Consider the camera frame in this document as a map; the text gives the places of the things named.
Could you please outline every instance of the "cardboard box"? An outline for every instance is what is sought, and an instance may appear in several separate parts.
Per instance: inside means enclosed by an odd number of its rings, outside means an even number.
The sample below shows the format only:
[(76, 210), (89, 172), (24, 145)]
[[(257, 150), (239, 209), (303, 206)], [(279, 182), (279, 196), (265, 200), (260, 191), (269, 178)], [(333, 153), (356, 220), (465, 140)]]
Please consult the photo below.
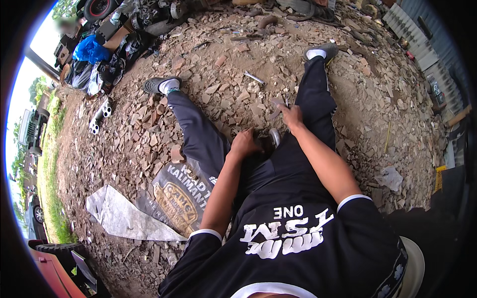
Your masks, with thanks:
[(128, 35), (129, 33), (134, 32), (133, 25), (131, 23), (131, 18), (129, 18), (124, 25), (116, 31), (116, 33), (105, 43), (103, 46), (110, 51), (115, 51), (123, 37)]

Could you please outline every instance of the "shirt sleeve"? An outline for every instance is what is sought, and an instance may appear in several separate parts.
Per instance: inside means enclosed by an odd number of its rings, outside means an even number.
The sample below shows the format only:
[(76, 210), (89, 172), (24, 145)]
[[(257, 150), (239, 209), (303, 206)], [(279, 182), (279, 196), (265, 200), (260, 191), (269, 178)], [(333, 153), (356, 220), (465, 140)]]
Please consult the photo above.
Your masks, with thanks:
[(159, 285), (158, 294), (166, 297), (177, 287), (188, 287), (181, 283), (222, 247), (222, 237), (217, 231), (201, 229), (190, 234), (176, 266)]
[(340, 249), (353, 293), (392, 297), (407, 265), (407, 253), (400, 237), (365, 195), (343, 200), (337, 217), (344, 225)]

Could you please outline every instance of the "white trim on sleeve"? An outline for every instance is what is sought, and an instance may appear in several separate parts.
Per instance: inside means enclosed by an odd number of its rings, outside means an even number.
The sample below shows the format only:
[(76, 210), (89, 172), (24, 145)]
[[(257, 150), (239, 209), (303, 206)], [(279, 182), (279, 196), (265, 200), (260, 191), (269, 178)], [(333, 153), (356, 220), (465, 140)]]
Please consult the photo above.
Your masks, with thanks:
[(193, 235), (202, 234), (202, 233), (212, 234), (212, 235), (216, 236), (219, 239), (219, 241), (222, 243), (222, 237), (220, 236), (220, 234), (217, 231), (212, 230), (212, 229), (200, 229), (200, 230), (194, 231), (194, 232), (190, 233), (189, 239)]
[(258, 282), (244, 286), (235, 292), (231, 298), (247, 298), (255, 293), (288, 294), (298, 298), (317, 298), (303, 288), (281, 282)]
[(348, 203), (349, 201), (351, 201), (353, 199), (357, 199), (357, 198), (360, 198), (360, 197), (372, 201), (372, 199), (370, 197), (368, 197), (367, 195), (351, 195), (351, 196), (349, 196), (346, 199), (341, 201), (341, 203), (338, 205), (338, 209), (336, 210), (336, 213), (338, 213), (340, 211), (341, 207), (343, 207), (344, 204)]

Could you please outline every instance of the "combination wrench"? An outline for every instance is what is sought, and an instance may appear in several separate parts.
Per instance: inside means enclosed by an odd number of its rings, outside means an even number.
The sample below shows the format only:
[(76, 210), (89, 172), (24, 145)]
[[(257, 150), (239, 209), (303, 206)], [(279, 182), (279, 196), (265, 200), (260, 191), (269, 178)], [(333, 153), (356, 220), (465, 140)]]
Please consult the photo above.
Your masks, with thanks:
[(259, 82), (260, 84), (262, 84), (262, 86), (265, 86), (265, 85), (267, 84), (267, 82), (264, 82), (264, 81), (262, 81), (261, 79), (257, 78), (256, 76), (251, 75), (248, 71), (245, 71), (243, 74), (246, 75), (246, 76), (248, 76), (248, 77), (250, 77), (250, 78), (252, 78), (252, 79), (254, 79), (254, 80), (256, 80), (257, 82)]

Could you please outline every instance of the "white sock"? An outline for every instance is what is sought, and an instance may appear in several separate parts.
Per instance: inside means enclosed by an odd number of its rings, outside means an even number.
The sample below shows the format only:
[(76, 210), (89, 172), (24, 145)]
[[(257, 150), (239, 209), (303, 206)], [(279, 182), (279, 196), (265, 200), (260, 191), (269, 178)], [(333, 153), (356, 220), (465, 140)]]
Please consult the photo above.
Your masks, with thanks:
[(159, 84), (159, 91), (167, 95), (172, 88), (177, 88), (179, 90), (179, 86), (178, 79), (170, 79)]
[(323, 50), (309, 50), (306, 52), (306, 56), (309, 60), (315, 58), (316, 56), (322, 56), (323, 58), (326, 58), (326, 52)]

